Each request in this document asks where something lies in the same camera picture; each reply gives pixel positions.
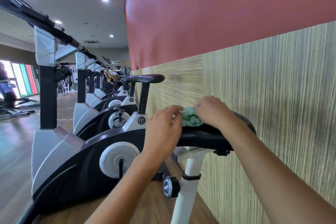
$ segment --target black knob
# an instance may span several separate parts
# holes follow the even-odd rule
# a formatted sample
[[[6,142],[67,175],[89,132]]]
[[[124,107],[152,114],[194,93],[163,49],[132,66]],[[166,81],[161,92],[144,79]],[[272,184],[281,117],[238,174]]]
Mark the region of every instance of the black knob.
[[[178,179],[174,176],[167,176],[163,180],[163,192],[166,198],[177,198],[181,190],[180,183]]]

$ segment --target pink wall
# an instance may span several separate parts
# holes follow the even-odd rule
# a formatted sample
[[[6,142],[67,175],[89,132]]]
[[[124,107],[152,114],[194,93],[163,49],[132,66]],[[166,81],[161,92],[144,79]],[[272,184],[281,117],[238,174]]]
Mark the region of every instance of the pink wall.
[[[335,0],[126,0],[132,70],[336,20]]]

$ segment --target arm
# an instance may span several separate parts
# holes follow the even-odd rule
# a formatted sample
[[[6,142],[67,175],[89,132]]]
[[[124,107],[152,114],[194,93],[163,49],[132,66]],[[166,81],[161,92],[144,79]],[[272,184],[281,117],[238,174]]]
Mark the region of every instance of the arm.
[[[271,223],[336,222],[336,209],[275,156],[220,99],[205,97],[195,108],[199,118],[217,127],[232,145]]]
[[[140,155],[86,224],[129,223],[137,204],[164,159],[172,154],[182,132],[181,106],[157,112],[149,119]]]

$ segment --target cleaning rag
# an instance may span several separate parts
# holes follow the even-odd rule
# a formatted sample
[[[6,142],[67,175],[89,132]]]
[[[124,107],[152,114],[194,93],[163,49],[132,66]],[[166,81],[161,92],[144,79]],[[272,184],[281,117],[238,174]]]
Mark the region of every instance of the cleaning rag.
[[[182,111],[182,126],[189,126],[189,127],[198,127],[204,124],[198,116],[195,114],[195,108],[193,107],[185,107]]]

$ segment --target treadmill handrail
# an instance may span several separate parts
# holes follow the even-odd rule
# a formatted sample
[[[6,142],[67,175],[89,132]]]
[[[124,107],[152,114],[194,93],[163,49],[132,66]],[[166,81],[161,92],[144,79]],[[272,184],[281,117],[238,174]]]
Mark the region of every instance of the treadmill handrail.
[[[0,0],[0,9],[50,33],[54,37],[65,42],[66,44],[78,48],[79,52],[81,52],[88,58],[98,61],[98,58],[92,53],[90,53],[90,51],[87,48],[85,48],[81,43],[79,43],[72,36],[56,28],[55,23],[52,22],[48,18],[48,16],[35,11],[24,0]]]

